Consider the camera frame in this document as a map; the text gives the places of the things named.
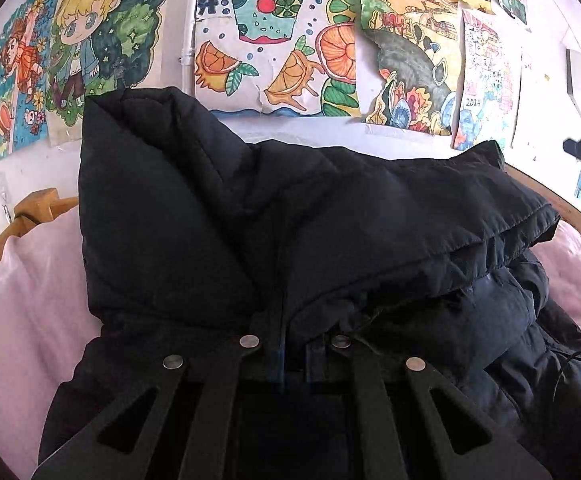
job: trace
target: cartoon eye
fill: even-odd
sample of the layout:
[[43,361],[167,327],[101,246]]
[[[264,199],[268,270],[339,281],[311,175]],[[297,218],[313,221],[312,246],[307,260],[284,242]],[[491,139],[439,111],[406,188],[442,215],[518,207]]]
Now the cartoon eye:
[[92,28],[94,25],[94,22],[97,21],[97,13],[96,12],[91,12],[90,14],[88,14],[88,17],[86,18],[86,30],[88,30],[89,28]]

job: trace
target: cartoon boy with blonde hair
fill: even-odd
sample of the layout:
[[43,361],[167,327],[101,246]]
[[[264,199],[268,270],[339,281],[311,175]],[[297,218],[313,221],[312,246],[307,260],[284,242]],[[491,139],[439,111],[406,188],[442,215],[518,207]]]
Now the cartoon boy with blonde hair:
[[122,0],[62,0],[55,15],[61,43],[69,55],[59,68],[56,80],[63,84],[57,106],[64,110],[71,93],[80,107],[84,104],[86,85],[99,73],[99,59],[94,55],[91,36]]

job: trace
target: silver rivet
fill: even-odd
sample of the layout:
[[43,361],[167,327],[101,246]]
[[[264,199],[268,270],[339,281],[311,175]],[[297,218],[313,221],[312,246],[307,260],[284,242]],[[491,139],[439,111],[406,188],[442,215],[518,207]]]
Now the silver rivet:
[[347,335],[336,335],[333,337],[333,346],[335,348],[348,348],[350,346],[350,338]]
[[410,357],[408,361],[406,361],[406,366],[413,372],[420,372],[426,368],[426,361],[421,357]]
[[239,344],[244,348],[255,348],[259,345],[259,338],[256,335],[245,335],[239,340]]
[[184,364],[184,358],[181,355],[172,354],[164,358],[164,368],[176,370]]

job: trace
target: wooden headboard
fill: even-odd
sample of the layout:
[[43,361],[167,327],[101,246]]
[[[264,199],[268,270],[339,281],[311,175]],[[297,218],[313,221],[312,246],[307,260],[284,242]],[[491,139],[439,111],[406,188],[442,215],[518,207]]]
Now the wooden headboard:
[[[547,198],[563,220],[581,234],[581,211],[526,173],[509,165],[506,165],[506,172],[515,180]],[[0,261],[8,237],[21,237],[37,224],[51,222],[76,205],[78,205],[77,197],[59,198],[57,189],[54,187],[30,193],[15,206],[15,220],[0,234]]]

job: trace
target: pink blanket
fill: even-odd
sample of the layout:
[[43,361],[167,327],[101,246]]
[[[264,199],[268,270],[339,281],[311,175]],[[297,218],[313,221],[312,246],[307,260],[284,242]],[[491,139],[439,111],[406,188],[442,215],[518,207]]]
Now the pink blanket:
[[555,238],[532,248],[550,279],[550,294],[581,328],[581,235],[559,222]]
[[22,480],[46,413],[100,321],[88,311],[77,208],[6,242],[0,262],[0,455]]

